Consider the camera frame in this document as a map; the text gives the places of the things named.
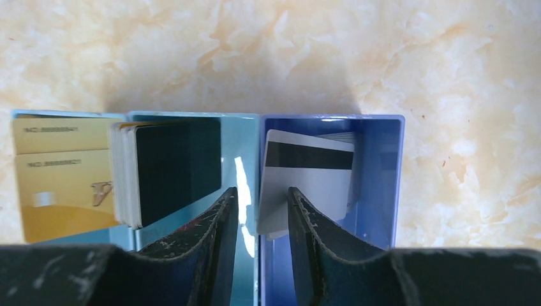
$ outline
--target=marble surface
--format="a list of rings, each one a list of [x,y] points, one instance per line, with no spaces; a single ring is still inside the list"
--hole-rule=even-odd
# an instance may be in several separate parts
[[[399,113],[398,246],[541,248],[541,1],[0,0],[11,108]]]

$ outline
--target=white card with black stripe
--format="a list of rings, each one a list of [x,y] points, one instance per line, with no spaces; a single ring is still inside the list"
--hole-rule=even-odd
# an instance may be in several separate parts
[[[271,129],[267,132],[257,232],[288,233],[287,192],[297,187],[332,220],[348,210],[354,145]]]

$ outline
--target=gold card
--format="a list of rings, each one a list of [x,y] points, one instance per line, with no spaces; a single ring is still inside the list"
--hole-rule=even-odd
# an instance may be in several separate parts
[[[26,242],[118,225],[109,150],[19,155],[15,169]]]
[[[118,118],[13,119],[17,154],[108,149],[109,126]]]

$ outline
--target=marble tabletop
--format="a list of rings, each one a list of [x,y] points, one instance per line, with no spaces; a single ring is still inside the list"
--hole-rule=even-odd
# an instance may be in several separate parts
[[[393,113],[398,246],[541,247],[541,2],[0,0],[10,109]]]

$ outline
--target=black stripe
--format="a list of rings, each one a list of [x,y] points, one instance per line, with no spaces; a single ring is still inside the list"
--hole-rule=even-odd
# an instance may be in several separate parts
[[[351,170],[353,152],[268,142],[266,167]]]

